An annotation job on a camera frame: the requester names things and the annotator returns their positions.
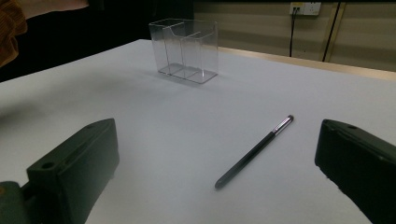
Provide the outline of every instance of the human hand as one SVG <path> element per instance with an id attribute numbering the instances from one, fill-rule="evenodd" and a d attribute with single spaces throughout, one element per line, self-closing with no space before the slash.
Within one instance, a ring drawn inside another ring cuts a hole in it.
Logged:
<path id="1" fill-rule="evenodd" d="M 88 6 L 88 0 L 17 0 L 26 19 L 52 11 L 75 10 Z"/>
<path id="2" fill-rule="evenodd" d="M 75 10 L 88 6 L 87 0 L 47 0 L 53 11 Z"/>

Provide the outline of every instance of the wall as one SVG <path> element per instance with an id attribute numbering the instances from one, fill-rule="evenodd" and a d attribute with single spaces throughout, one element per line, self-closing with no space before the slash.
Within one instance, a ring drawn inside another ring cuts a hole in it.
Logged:
<path id="1" fill-rule="evenodd" d="M 322 61 L 336 5 L 322 3 L 319 16 L 297 17 L 293 57 Z M 328 61 L 396 71 L 395 7 L 394 3 L 346 4 L 333 32 Z M 194 5 L 194 16 L 219 23 L 221 47 L 289 56 L 289 9 L 290 3 L 199 2 Z"/>

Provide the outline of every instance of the power cord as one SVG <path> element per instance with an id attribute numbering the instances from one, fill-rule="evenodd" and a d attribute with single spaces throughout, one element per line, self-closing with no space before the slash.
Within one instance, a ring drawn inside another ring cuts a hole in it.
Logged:
<path id="1" fill-rule="evenodd" d="M 293 49 L 294 22 L 296 20 L 296 15 L 299 10 L 300 10 L 299 7 L 294 7 L 293 13 L 291 14 L 291 38 L 290 38 L 290 47 L 289 47 L 289 57 L 291 57 L 291 51 Z"/>

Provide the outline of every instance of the cable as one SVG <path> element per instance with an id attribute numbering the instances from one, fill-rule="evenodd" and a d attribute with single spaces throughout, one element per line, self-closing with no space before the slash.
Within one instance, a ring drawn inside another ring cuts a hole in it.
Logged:
<path id="1" fill-rule="evenodd" d="M 322 58 L 323 62 L 326 60 L 327 50 L 329 50 L 330 40 L 332 39 L 332 31 L 334 30 L 334 25 L 335 22 L 337 21 L 337 16 L 338 16 L 338 11 L 340 10 L 340 6 L 341 6 L 341 2 L 338 2 L 337 10 L 335 11 L 334 20 L 332 21 L 332 29 L 330 30 L 329 37 L 327 38 L 326 49 L 324 50 L 323 53 L 323 58 Z"/>
<path id="2" fill-rule="evenodd" d="M 291 57 L 291 51 L 293 49 L 294 22 L 296 20 L 296 15 L 299 10 L 300 10 L 299 7 L 294 7 L 293 13 L 291 14 L 291 37 L 290 37 L 289 57 Z"/>

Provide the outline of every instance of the electrical outlet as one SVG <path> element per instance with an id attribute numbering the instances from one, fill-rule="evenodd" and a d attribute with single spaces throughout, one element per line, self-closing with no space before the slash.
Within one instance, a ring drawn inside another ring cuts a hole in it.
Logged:
<path id="1" fill-rule="evenodd" d="M 294 10 L 297 10 L 296 15 L 304 15 L 304 2 L 291 2 L 289 14 L 292 15 Z"/>
<path id="2" fill-rule="evenodd" d="M 320 11 L 321 3 L 318 2 L 306 2 L 304 3 L 304 15 L 305 16 L 317 16 Z"/>

